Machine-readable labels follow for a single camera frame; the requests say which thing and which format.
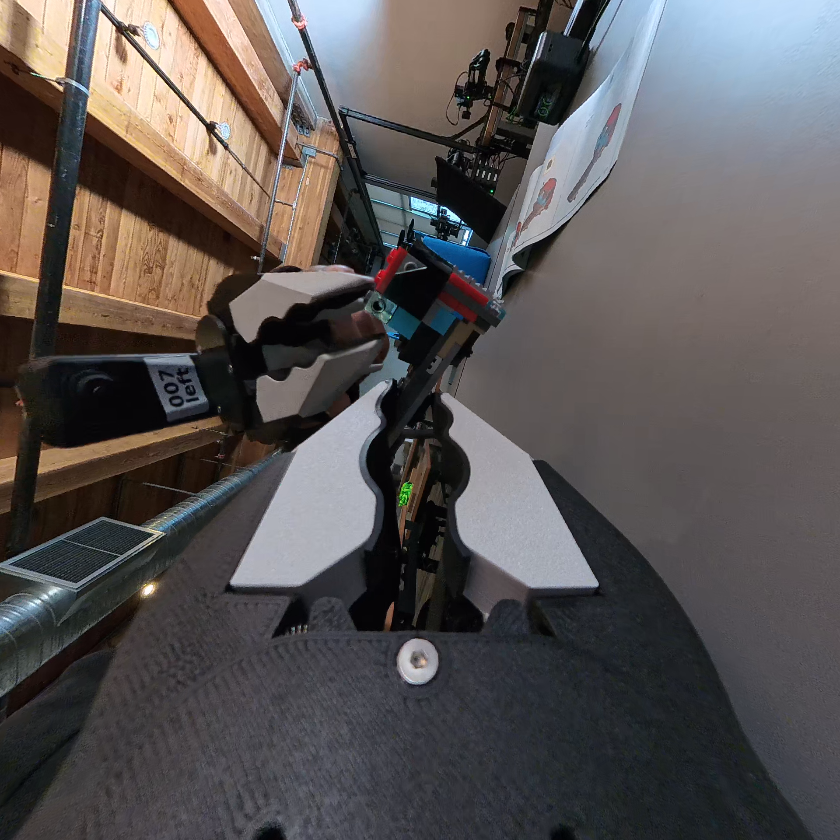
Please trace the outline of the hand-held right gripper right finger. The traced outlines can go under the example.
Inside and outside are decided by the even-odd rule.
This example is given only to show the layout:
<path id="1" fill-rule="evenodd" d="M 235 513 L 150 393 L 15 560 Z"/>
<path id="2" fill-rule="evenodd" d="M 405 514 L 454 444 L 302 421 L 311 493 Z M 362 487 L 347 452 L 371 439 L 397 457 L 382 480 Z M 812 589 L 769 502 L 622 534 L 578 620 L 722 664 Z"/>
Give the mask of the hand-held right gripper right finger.
<path id="1" fill-rule="evenodd" d="M 593 595 L 599 582 L 531 456 L 452 395 L 434 399 L 449 486 L 446 583 L 483 616 L 503 601 Z"/>

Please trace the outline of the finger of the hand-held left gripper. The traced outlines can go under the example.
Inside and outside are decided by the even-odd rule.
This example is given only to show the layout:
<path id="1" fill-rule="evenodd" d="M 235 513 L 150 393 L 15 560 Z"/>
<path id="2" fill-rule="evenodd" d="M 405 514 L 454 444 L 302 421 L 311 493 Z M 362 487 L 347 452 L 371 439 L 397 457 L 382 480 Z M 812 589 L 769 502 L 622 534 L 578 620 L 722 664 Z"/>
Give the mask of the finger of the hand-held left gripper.
<path id="1" fill-rule="evenodd" d="M 382 367 L 377 359 L 389 345 L 386 336 L 344 346 L 325 339 L 261 344 L 255 350 L 263 367 L 255 374 L 254 425 L 324 413 L 354 383 Z"/>
<path id="2" fill-rule="evenodd" d="M 267 272 L 228 305 L 233 328 L 246 342 L 268 322 L 334 321 L 360 311 L 374 279 L 353 272 Z"/>

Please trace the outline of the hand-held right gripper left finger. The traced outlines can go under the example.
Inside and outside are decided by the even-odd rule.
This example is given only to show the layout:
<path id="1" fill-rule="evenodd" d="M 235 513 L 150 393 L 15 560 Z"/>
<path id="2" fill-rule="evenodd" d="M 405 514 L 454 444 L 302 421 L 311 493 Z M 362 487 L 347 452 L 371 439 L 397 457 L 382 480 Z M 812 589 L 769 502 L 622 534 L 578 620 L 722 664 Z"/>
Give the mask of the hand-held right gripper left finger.
<path id="1" fill-rule="evenodd" d="M 385 430 L 384 381 L 293 452 L 228 586 L 237 594 L 328 596 L 366 590 L 365 555 L 382 531 L 384 496 L 367 457 Z"/>

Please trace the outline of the toy brick model with stick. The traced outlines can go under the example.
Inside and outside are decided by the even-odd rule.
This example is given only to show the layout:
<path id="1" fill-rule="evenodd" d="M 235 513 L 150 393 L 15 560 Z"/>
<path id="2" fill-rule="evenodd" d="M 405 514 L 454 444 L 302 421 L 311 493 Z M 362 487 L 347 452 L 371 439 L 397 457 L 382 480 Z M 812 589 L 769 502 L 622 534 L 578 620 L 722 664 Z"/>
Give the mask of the toy brick model with stick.
<path id="1" fill-rule="evenodd" d="M 392 250 L 364 304 L 396 335 L 397 356 L 409 366 L 385 428 L 394 449 L 447 369 L 470 356 L 478 338 L 501 324 L 505 310 L 500 299 L 419 238 Z"/>

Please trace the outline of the person's left hand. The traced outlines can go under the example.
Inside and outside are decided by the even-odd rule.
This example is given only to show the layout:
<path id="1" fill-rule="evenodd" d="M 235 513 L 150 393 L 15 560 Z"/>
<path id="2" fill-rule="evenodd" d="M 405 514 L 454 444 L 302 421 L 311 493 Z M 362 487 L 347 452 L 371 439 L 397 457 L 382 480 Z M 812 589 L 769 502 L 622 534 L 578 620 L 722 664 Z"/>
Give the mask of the person's left hand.
<path id="1" fill-rule="evenodd" d="M 228 305 L 237 295 L 254 285 L 259 276 L 267 272 L 353 272 L 354 274 L 361 275 L 348 266 L 339 265 L 311 266 L 307 269 L 296 266 L 279 266 L 261 273 L 235 274 L 226 277 L 217 285 L 213 295 L 210 297 L 206 305 L 206 312 L 209 316 L 218 319 L 231 336 L 239 337 L 243 340 L 247 350 L 255 351 L 263 343 L 300 344 L 311 339 L 323 339 L 330 343 L 344 346 L 373 336 L 386 336 L 385 327 L 382 323 L 362 307 L 360 311 L 356 311 L 349 316 L 334 321 L 289 324 L 268 322 L 262 327 L 258 339 L 255 342 L 246 342 L 233 328 Z M 389 346 L 386 351 L 381 352 L 377 361 L 382 362 L 384 360 L 388 349 Z"/>

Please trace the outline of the threaded metal rod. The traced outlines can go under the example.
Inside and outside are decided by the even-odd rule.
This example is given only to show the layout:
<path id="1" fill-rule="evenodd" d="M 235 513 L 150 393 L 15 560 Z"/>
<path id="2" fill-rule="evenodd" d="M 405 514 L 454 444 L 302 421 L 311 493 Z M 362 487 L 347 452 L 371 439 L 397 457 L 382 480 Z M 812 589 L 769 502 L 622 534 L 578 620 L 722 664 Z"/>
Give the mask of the threaded metal rod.
<path id="1" fill-rule="evenodd" d="M 291 127 L 291 117 L 292 111 L 294 108 L 295 98 L 297 96 L 298 90 L 298 83 L 300 80 L 300 76 L 302 72 L 306 72 L 310 69 L 310 63 L 308 58 L 301 58 L 292 66 L 292 76 L 291 76 L 291 86 L 290 86 L 290 95 L 289 101 L 287 104 L 285 118 L 282 125 L 282 133 L 280 139 L 280 146 L 276 158 L 276 169 L 274 175 L 274 181 L 272 184 L 272 188 L 269 194 L 269 204 L 268 204 L 268 213 L 266 219 L 266 225 L 264 228 L 264 234 L 262 236 L 259 257 L 257 258 L 257 272 L 261 273 L 264 269 L 264 265 L 266 262 L 266 256 L 268 251 L 268 244 L 270 240 L 271 228 L 272 228 L 272 220 L 275 212 L 275 207 L 277 205 L 277 194 L 279 190 L 279 183 L 280 183 L 280 175 L 284 161 L 284 153 L 288 141 L 288 135 Z"/>

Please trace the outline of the metal vent grille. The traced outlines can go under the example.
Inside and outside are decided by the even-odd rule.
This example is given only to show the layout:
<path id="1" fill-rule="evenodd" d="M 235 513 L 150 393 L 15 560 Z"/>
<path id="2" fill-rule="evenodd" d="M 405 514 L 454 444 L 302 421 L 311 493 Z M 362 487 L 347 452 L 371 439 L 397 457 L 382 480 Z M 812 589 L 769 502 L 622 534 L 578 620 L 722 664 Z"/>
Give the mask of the metal vent grille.
<path id="1" fill-rule="evenodd" d="M 2 562 L 2 585 L 58 586 L 79 595 L 164 538 L 158 529 L 97 518 Z"/>

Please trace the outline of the blue plastic bin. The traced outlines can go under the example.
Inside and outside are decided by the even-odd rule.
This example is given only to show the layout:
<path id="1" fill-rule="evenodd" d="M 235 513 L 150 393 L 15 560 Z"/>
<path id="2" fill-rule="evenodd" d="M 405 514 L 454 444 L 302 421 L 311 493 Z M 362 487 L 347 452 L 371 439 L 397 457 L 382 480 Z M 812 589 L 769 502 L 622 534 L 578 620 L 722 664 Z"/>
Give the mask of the blue plastic bin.
<path id="1" fill-rule="evenodd" d="M 436 256 L 456 267 L 479 285 L 484 285 L 490 270 L 490 256 L 481 248 L 460 245 L 428 235 L 422 237 L 423 244 Z"/>

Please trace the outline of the black monitor screen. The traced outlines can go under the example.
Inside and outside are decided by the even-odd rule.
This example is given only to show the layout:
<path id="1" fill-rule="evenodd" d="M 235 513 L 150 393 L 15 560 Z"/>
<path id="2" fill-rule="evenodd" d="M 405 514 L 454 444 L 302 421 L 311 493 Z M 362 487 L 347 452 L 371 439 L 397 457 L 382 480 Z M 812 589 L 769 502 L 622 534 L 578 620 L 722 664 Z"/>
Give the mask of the black monitor screen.
<path id="1" fill-rule="evenodd" d="M 445 158 L 435 157 L 437 202 L 463 220 L 474 234 L 490 243 L 508 206 Z"/>

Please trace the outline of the thick black pipe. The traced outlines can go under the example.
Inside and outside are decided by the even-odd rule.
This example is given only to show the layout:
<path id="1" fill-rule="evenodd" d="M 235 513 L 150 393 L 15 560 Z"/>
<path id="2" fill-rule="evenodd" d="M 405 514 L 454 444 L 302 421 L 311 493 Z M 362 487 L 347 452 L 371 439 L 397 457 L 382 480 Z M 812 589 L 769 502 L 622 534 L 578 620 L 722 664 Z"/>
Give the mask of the thick black pipe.
<path id="1" fill-rule="evenodd" d="M 74 3 L 65 75 L 59 79 L 62 103 L 49 186 L 29 361 L 40 360 L 55 352 L 101 5 L 100 1 Z M 39 471 L 40 431 L 38 422 L 30 410 L 25 408 L 18 436 L 10 510 L 12 517 L 6 546 L 8 557 L 23 552 L 28 544 Z"/>

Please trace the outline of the slanted black pipe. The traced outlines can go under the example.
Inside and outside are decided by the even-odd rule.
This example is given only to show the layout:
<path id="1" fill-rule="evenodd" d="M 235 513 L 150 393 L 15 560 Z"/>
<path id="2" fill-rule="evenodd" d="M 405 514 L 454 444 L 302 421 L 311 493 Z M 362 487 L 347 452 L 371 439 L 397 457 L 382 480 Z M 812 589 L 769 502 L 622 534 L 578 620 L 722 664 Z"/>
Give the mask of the slanted black pipe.
<path id="1" fill-rule="evenodd" d="M 364 214 L 366 215 L 369 226 L 371 227 L 371 233 L 373 237 L 373 248 L 380 256 L 385 256 L 385 244 L 382 240 L 382 233 L 379 228 L 379 222 L 375 216 L 375 211 L 373 209 L 373 204 L 367 189 L 366 181 L 364 180 L 359 155 L 350 141 L 350 136 L 347 130 L 345 129 L 342 115 L 339 113 L 339 110 L 337 109 L 335 102 L 333 101 L 333 97 L 331 95 L 326 77 L 324 76 L 321 62 L 312 42 L 312 37 L 309 34 L 308 21 L 301 11 L 299 1 L 288 1 L 287 3 L 290 9 L 291 22 L 297 29 L 303 47 L 306 50 L 308 62 L 311 66 L 311 71 L 314 73 L 315 78 L 317 79 L 318 87 L 322 94 L 325 106 L 329 112 L 329 117 L 338 133 L 339 146 L 344 155 L 345 162 L 350 168 L 353 184 L 360 196 L 360 200 L 364 209 Z"/>

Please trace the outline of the printed instruction booklet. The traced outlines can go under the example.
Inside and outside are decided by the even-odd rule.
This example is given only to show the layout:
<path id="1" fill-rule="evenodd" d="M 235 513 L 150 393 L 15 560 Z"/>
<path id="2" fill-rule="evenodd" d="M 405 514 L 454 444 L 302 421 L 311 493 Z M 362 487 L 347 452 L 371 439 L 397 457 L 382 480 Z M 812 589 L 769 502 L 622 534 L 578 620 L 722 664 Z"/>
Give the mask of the printed instruction booklet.
<path id="1" fill-rule="evenodd" d="M 611 173 L 665 6 L 665 1 L 649 5 L 610 74 L 555 131 L 523 190 L 516 226 L 503 251 L 496 297 L 524 271 L 532 248 L 570 222 Z"/>

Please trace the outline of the black box device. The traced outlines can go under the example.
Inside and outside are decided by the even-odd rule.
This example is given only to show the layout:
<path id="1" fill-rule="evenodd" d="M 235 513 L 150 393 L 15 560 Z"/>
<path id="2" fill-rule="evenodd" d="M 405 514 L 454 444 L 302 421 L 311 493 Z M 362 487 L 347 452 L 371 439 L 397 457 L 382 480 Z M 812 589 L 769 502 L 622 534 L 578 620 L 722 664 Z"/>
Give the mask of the black box device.
<path id="1" fill-rule="evenodd" d="M 543 31 L 521 85 L 517 116 L 528 125 L 559 125 L 581 84 L 589 54 L 583 40 Z"/>

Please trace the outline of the spiral metal duct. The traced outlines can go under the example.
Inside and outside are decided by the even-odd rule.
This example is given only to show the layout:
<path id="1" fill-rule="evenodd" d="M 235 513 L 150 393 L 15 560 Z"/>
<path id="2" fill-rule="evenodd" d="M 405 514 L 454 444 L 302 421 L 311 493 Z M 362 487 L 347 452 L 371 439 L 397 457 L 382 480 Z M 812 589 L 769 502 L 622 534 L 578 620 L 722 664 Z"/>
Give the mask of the spiral metal duct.
<path id="1" fill-rule="evenodd" d="M 285 469 L 292 453 L 276 451 L 221 479 L 146 523 L 150 545 L 117 560 L 113 570 L 75 590 L 58 582 L 27 581 L 2 600 L 1 697 L 7 697 L 42 665 L 74 644 L 123 603 L 172 566 L 186 545 L 269 467 Z"/>

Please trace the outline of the black metal frame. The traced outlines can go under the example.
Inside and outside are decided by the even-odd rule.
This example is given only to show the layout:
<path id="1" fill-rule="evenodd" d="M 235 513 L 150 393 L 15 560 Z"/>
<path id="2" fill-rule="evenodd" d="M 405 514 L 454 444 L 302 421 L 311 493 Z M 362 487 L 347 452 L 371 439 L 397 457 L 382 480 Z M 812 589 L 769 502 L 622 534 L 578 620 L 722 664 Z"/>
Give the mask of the black metal frame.
<path id="1" fill-rule="evenodd" d="M 465 151 L 470 154 L 476 152 L 476 147 L 463 140 L 460 136 L 446 136 L 436 133 L 431 133 L 421 129 L 415 129 L 399 122 L 390 121 L 387 119 L 375 117 L 374 115 L 364 112 L 356 111 L 351 108 L 340 107 L 339 115 L 342 119 L 351 119 L 358 122 L 367 123 L 377 128 L 388 130 L 394 133 L 399 133 L 407 137 L 412 137 L 417 140 L 422 140 L 435 145 L 441 145 L 448 149 L 455 149 L 457 151 Z"/>

